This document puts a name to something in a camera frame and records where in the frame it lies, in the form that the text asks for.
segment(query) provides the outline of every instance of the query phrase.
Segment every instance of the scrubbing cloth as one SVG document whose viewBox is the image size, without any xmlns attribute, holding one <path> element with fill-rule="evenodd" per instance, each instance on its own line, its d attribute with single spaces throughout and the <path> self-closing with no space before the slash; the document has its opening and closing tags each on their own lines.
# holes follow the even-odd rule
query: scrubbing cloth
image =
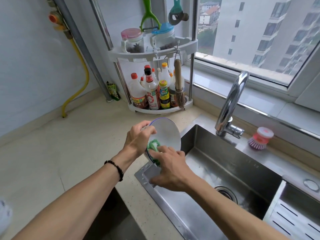
<svg viewBox="0 0 320 240">
<path fill-rule="evenodd" d="M 160 143 L 159 143 L 159 141 L 157 140 L 157 139 L 154 139 L 154 140 L 152 140 L 152 141 L 150 141 L 149 143 L 148 143 L 148 146 L 146 147 L 148 150 L 154 150 L 154 151 L 158 151 L 158 149 L 157 149 L 157 147 L 159 147 L 160 146 Z M 160 166 L 160 162 L 159 162 L 159 160 L 158 159 L 155 159 L 155 158 L 153 158 L 152 156 L 150 156 L 151 157 L 151 160 L 159 167 Z"/>
</svg>

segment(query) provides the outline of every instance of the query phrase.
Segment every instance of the sink drain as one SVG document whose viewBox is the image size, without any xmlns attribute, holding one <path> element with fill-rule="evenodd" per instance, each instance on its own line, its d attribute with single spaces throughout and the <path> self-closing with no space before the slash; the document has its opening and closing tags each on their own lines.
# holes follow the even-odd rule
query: sink drain
<svg viewBox="0 0 320 240">
<path fill-rule="evenodd" d="M 232 200 L 234 203 L 238 204 L 237 197 L 235 194 L 225 186 L 216 186 L 214 187 L 220 194 Z"/>
</svg>

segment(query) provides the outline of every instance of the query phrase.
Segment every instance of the bowl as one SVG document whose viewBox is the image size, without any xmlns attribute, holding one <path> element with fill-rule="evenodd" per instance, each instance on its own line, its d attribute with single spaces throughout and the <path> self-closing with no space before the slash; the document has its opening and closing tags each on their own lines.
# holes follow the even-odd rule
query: bowl
<svg viewBox="0 0 320 240">
<path fill-rule="evenodd" d="M 157 133 L 150 136 L 149 142 L 157 139 L 160 145 L 167 146 L 167 147 L 173 147 L 176 151 L 181 150 L 181 136 L 180 132 L 178 130 L 178 127 L 176 124 L 165 117 L 160 117 L 152 121 L 150 125 L 153 125 L 155 129 L 157 130 Z M 150 160 L 152 163 L 155 163 L 148 150 L 146 149 L 145 156 L 148 160 Z"/>
</svg>

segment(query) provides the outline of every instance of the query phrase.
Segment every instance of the chrome faucet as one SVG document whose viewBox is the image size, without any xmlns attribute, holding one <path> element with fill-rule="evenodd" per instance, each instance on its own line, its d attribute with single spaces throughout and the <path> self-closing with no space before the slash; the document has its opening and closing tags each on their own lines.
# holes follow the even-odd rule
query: chrome faucet
<svg viewBox="0 0 320 240">
<path fill-rule="evenodd" d="M 242 94 L 243 89 L 245 88 L 249 76 L 249 72 L 241 72 L 232 85 L 231 90 L 226 98 L 226 102 L 221 109 L 216 126 L 214 127 L 218 136 L 224 137 L 226 136 L 226 133 L 229 133 L 230 135 L 233 135 L 234 137 L 240 139 L 243 132 L 245 131 L 244 129 L 232 125 L 231 116 L 236 108 L 238 100 Z"/>
</svg>

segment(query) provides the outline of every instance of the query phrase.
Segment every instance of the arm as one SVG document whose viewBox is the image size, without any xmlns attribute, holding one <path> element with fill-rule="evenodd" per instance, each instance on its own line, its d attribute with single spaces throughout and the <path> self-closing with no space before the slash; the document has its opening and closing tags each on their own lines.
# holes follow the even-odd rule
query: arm
<svg viewBox="0 0 320 240">
<path fill-rule="evenodd" d="M 112 158 L 123 173 L 147 147 L 156 130 L 150 121 L 134 125 L 127 133 L 123 149 Z M 107 163 L 35 216 L 12 240 L 83 239 L 111 190 L 120 179 L 117 168 Z"/>
<path fill-rule="evenodd" d="M 230 240 L 288 240 L 280 232 L 227 199 L 186 164 L 185 153 L 172 147 L 149 150 L 159 160 L 160 175 L 150 182 L 172 191 L 184 191 L 196 201 Z"/>
</svg>

